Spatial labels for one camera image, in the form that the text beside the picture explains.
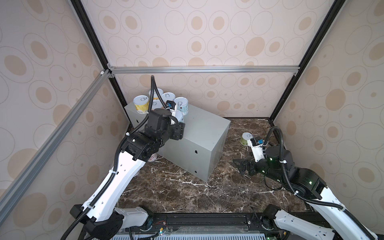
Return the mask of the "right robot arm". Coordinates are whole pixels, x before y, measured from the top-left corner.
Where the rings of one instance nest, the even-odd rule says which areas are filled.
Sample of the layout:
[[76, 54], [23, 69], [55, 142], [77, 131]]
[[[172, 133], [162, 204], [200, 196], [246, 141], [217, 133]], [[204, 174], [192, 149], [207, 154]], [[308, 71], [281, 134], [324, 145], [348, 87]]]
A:
[[275, 205], [268, 205], [260, 216], [254, 214], [266, 231], [277, 228], [306, 240], [382, 240], [364, 226], [334, 195], [327, 183], [314, 171], [295, 166], [292, 154], [284, 147], [281, 129], [270, 128], [265, 139], [243, 133], [242, 141], [252, 150], [252, 157], [235, 159], [241, 175], [261, 174], [281, 184], [295, 197], [313, 207], [330, 225], [315, 225], [295, 217]]

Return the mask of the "blue label can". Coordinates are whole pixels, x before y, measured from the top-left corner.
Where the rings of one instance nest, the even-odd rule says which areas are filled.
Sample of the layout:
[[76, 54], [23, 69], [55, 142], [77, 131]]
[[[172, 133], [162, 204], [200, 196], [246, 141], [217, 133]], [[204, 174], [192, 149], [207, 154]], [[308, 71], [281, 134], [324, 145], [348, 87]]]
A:
[[184, 123], [184, 115], [181, 111], [175, 110], [173, 116], [178, 120], [179, 123]]
[[174, 99], [174, 102], [176, 103], [177, 110], [180, 111], [184, 116], [189, 113], [189, 101], [187, 98], [177, 97]]

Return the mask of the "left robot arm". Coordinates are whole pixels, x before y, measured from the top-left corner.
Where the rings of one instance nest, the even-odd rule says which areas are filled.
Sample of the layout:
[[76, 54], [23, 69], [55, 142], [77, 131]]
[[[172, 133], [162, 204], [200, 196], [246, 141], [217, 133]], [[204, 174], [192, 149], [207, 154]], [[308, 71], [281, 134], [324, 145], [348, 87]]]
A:
[[168, 101], [162, 109], [152, 108], [154, 96], [158, 94], [155, 77], [151, 76], [147, 115], [121, 140], [113, 166], [97, 190], [82, 205], [72, 207], [70, 214], [75, 220], [63, 233], [63, 240], [78, 224], [83, 224], [83, 230], [89, 234], [90, 240], [110, 240], [121, 230], [151, 226], [153, 218], [144, 208], [120, 209], [116, 204], [153, 154], [168, 140], [178, 141], [183, 138], [185, 123], [176, 118], [175, 103]]

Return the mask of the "pink label can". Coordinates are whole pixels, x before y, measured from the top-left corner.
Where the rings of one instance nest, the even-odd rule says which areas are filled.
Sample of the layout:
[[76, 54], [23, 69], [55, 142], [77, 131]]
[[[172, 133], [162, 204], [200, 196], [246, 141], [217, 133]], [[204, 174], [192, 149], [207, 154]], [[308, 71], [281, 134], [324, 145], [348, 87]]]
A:
[[166, 92], [166, 93], [163, 93], [161, 97], [164, 103], [166, 104], [167, 101], [174, 101], [174, 99], [176, 98], [176, 95], [172, 92]]
[[155, 109], [163, 109], [164, 106], [162, 105], [161, 101], [156, 99], [156, 100], [153, 100], [153, 103], [152, 103], [152, 110], [155, 110]]

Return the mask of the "small yellow label can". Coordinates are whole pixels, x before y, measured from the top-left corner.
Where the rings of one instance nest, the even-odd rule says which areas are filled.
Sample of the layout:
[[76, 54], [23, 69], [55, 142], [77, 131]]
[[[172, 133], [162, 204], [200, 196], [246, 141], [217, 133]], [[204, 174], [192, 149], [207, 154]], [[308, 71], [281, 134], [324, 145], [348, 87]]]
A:
[[164, 91], [162, 89], [154, 90], [154, 100], [158, 100], [162, 95], [164, 94]]

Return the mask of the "tall yellow label can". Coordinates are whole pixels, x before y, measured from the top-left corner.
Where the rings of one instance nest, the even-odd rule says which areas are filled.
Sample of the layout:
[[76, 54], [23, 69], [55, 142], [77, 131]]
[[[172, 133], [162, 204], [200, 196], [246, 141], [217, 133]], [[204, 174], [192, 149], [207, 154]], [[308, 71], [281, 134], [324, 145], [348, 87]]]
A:
[[147, 114], [149, 110], [149, 97], [145, 95], [139, 95], [133, 99], [136, 111], [139, 114]]

